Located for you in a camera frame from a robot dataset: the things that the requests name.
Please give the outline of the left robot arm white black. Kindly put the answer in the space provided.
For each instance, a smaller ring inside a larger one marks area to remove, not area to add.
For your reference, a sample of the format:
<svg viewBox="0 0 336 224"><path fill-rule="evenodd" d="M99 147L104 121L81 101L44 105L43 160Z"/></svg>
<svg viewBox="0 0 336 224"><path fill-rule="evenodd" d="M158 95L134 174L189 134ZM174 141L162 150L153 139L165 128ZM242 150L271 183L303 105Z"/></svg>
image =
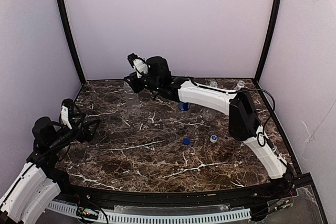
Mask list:
<svg viewBox="0 0 336 224"><path fill-rule="evenodd" d="M33 152L1 198L1 223L35 223L55 197L71 194L68 173L56 168L58 153L73 141L92 141L99 124L72 121L66 126L47 116L35 122Z"/></svg>

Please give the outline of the pepsi label bottle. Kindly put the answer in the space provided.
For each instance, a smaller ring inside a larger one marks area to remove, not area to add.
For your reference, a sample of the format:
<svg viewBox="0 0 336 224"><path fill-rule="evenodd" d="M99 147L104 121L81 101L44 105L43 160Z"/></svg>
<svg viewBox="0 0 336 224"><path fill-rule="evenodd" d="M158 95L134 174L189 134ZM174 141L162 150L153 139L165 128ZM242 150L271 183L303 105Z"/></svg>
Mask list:
<svg viewBox="0 0 336 224"><path fill-rule="evenodd" d="M179 110L182 112L186 112L190 109L190 103L187 102L180 102L178 104Z"/></svg>

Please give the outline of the clear plastic bottle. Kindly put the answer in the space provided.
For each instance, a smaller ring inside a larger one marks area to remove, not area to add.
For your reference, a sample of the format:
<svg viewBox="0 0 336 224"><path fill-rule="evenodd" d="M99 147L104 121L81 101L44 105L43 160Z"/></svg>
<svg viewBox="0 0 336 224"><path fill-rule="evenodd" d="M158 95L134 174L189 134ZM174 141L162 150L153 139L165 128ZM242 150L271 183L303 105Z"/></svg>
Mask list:
<svg viewBox="0 0 336 224"><path fill-rule="evenodd" d="M236 86L234 87L235 91L240 91L245 87L245 82L243 80L239 80L236 84Z"/></svg>

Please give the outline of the solid blue bottle cap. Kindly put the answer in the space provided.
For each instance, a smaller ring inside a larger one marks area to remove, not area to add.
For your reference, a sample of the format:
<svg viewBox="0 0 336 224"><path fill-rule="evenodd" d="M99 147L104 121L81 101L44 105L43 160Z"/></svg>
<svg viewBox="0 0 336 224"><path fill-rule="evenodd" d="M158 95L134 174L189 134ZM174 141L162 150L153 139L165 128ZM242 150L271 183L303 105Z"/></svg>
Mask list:
<svg viewBox="0 0 336 224"><path fill-rule="evenodd" d="M188 146L188 145L190 145L190 143L191 143L191 140L189 138L184 138L183 139L183 144L184 145Z"/></svg>

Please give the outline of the blue label water bottle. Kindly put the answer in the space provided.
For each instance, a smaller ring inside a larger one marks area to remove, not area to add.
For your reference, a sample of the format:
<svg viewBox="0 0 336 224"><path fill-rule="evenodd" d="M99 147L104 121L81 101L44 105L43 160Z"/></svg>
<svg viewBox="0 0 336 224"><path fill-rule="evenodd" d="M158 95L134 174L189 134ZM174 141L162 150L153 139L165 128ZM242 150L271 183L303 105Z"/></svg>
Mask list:
<svg viewBox="0 0 336 224"><path fill-rule="evenodd" d="M212 88L217 88L218 87L217 82L214 81L214 80L207 79L206 84L208 86L212 87ZM217 113L216 110L213 110L213 109L210 109L210 108L207 108L207 107L203 107L202 117L205 121L212 121L216 117L216 113Z"/></svg>

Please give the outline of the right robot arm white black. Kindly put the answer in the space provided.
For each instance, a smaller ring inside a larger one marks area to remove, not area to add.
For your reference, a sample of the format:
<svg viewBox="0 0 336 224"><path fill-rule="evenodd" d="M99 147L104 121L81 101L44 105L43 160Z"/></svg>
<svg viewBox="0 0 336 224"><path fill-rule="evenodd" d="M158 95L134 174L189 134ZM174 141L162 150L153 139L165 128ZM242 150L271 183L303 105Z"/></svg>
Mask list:
<svg viewBox="0 0 336 224"><path fill-rule="evenodd" d="M135 93L144 89L165 99L200 105L229 117L228 131L257 156L271 180L282 181L293 174L292 169L271 142L261 123L251 90L225 90L197 83L192 77L172 76L167 60L154 56L147 60L136 54L127 56L134 72L124 77Z"/></svg>

